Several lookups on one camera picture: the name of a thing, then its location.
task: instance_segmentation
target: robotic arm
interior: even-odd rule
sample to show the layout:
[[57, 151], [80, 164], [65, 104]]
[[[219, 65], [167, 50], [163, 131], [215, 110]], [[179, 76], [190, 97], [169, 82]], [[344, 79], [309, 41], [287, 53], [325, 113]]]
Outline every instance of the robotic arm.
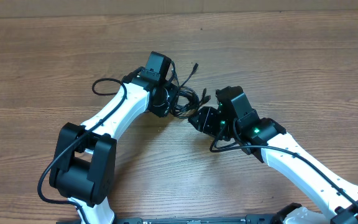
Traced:
[[[68, 201], [75, 203], [77, 208], [81, 207], [83, 212], [78, 210], [81, 220], [73, 223], [86, 224], [87, 220], [91, 224], [121, 224], [114, 217], [107, 199], [114, 178], [116, 144], [141, 113], [149, 110], [164, 117], [172, 110], [181, 86], [172, 84], [175, 73], [166, 80], [171, 63], [168, 57], [152, 52], [145, 67], [122, 79], [116, 96], [98, 114], [81, 125], [67, 123], [62, 127], [55, 159], [51, 163], [49, 184]], [[276, 121], [260, 119], [241, 87], [217, 90], [216, 97], [219, 101], [217, 109], [203, 107], [188, 118], [198, 131], [215, 137], [211, 152], [242, 149], [248, 155], [253, 154], [260, 162], [290, 179], [323, 213], [313, 213], [293, 203], [275, 215], [264, 216], [264, 222], [254, 215], [247, 215], [238, 222], [232, 219], [221, 222], [327, 223], [330, 220], [331, 223], [358, 223], [358, 186], [350, 184], [318, 162]], [[240, 146], [231, 144], [213, 150], [218, 140], [229, 141], [232, 138]], [[75, 152], [92, 154], [91, 162], [75, 157]], [[139, 224], [139, 220], [142, 221], [136, 218], [134, 222]], [[191, 221], [161, 221], [167, 224], [188, 222]]]

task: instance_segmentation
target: cardboard surface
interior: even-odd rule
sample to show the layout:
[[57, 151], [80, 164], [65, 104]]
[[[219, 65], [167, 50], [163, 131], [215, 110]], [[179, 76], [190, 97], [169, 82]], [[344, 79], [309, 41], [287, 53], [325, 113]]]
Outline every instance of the cardboard surface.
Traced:
[[0, 0], [0, 18], [358, 9], [358, 0]]

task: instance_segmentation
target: brown tabletop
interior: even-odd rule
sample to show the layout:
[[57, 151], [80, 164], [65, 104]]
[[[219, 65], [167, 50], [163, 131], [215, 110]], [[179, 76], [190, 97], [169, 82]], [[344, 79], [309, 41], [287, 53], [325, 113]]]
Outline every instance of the brown tabletop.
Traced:
[[[310, 154], [358, 185], [358, 11], [248, 12], [0, 19], [0, 223], [72, 220], [41, 201], [37, 181], [60, 128], [110, 96], [92, 83], [122, 78], [154, 50], [199, 95], [241, 86]], [[99, 90], [117, 90], [112, 83]], [[241, 151], [212, 154], [186, 120], [137, 118], [117, 145], [109, 195], [119, 217], [230, 217], [315, 205], [279, 172]], [[50, 198], [62, 199], [45, 181]]]

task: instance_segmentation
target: table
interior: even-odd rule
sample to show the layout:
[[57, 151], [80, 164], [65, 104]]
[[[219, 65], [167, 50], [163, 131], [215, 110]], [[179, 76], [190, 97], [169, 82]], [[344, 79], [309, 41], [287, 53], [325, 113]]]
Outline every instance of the table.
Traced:
[[[200, 95], [241, 86], [313, 156], [358, 185], [358, 11], [247, 12], [0, 19], [0, 223], [72, 220], [38, 198], [60, 128], [111, 97], [92, 83], [122, 78], [154, 50], [172, 58]], [[100, 91], [117, 90], [103, 83]], [[212, 154], [187, 121], [151, 113], [119, 140], [109, 195], [119, 217], [230, 217], [317, 210], [277, 171], [241, 151]], [[61, 198], [45, 182], [50, 198]]]

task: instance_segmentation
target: wire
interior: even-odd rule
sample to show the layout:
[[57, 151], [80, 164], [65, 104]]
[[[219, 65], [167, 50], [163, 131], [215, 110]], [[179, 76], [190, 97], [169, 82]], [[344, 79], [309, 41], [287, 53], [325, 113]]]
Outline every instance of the wire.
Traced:
[[103, 119], [99, 120], [92, 128], [89, 128], [89, 130], [87, 130], [84, 134], [82, 134], [79, 138], [77, 138], [76, 140], [74, 140], [65, 150], [63, 150], [48, 166], [47, 168], [44, 170], [44, 172], [42, 173], [40, 180], [38, 181], [38, 186], [37, 186], [37, 192], [38, 192], [38, 196], [47, 203], [54, 203], [54, 204], [69, 204], [69, 205], [74, 205], [76, 207], [77, 210], [80, 211], [81, 216], [84, 220], [84, 222], [86, 224], [90, 224], [89, 221], [86, 219], [85, 216], [85, 212], [82, 208], [82, 206], [80, 204], [78, 204], [77, 202], [71, 202], [71, 201], [66, 201], [66, 200], [52, 200], [52, 199], [48, 199], [46, 198], [43, 193], [42, 193], [42, 183], [44, 182], [45, 177], [47, 176], [48, 172], [50, 171], [50, 169], [53, 167], [53, 165], [55, 165], [57, 163], [57, 161], [67, 152], [72, 152], [76, 147], [78, 147], [83, 140], [85, 139], [85, 137], [87, 137], [87, 135], [91, 134], [96, 128], [98, 128], [100, 125], [102, 125], [112, 114], [114, 114], [118, 108], [123, 104], [124, 100], [126, 99], [127, 96], [127, 88], [125, 87], [124, 83], [116, 80], [114, 78], [101, 78], [100, 80], [96, 80], [93, 83], [92, 86], [92, 90], [94, 90], [94, 86], [96, 85], [97, 82], [101, 82], [101, 80], [108, 80], [108, 81], [113, 81], [116, 83], [119, 83], [122, 88], [124, 89], [124, 95], [122, 96], [121, 101], [117, 104], [117, 106], [111, 110]]
[[348, 194], [345, 193], [345, 191], [338, 187], [338, 185], [336, 185], [330, 178], [328, 178], [321, 170], [319, 170], [313, 163], [311, 163], [309, 160], [305, 159], [303, 156], [299, 155], [296, 152], [291, 152], [288, 151], [286, 149], [280, 149], [279, 147], [273, 147], [273, 146], [256, 146], [256, 145], [248, 145], [248, 146], [234, 146], [234, 147], [221, 147], [218, 150], [213, 150], [213, 147], [216, 147], [216, 144], [218, 142], [218, 139], [220, 137], [220, 135], [222, 135], [223, 131], [227, 128], [227, 123], [222, 127], [222, 129], [220, 130], [220, 132], [218, 133], [218, 135], [215, 137], [214, 141], [212, 142], [211, 146], [209, 147], [209, 150], [211, 152], [226, 152], [226, 151], [231, 151], [231, 150], [236, 150], [236, 149], [270, 149], [270, 150], [274, 150], [274, 151], [279, 151], [279, 152], [284, 152], [287, 153], [291, 156], [293, 156], [294, 158], [298, 158], [301, 161], [303, 161], [304, 163], [308, 164], [314, 171], [316, 171], [325, 181], [327, 181], [329, 184], [331, 184], [331, 186], [337, 190], [340, 194], [342, 194], [346, 199], [348, 199], [348, 201], [350, 201], [350, 203], [352, 203], [357, 209], [358, 209], [358, 203], [353, 200], [353, 198], [351, 198]]
[[[206, 88], [205, 88], [203, 90], [203, 95], [200, 100], [198, 98], [197, 93], [192, 88], [185, 86], [187, 81], [196, 73], [197, 68], [198, 68], [197, 63], [194, 64], [193, 70], [191, 71], [188, 78], [182, 84], [179, 84], [178, 74], [176, 72], [176, 67], [175, 67], [175, 62], [172, 61], [171, 64], [172, 64], [172, 76], [168, 80], [167, 84], [171, 83], [173, 81], [173, 79], [175, 79], [178, 84], [178, 93], [176, 96], [174, 96], [175, 100], [172, 104], [170, 113], [174, 117], [177, 117], [180, 119], [187, 119], [192, 115], [192, 113], [189, 113], [190, 111], [194, 111], [194, 112], [198, 111], [198, 109], [203, 104], [207, 103], [211, 99], [211, 96], [205, 96], [206, 95]], [[179, 105], [178, 104], [179, 96], [185, 97], [189, 102], [185, 105]]]

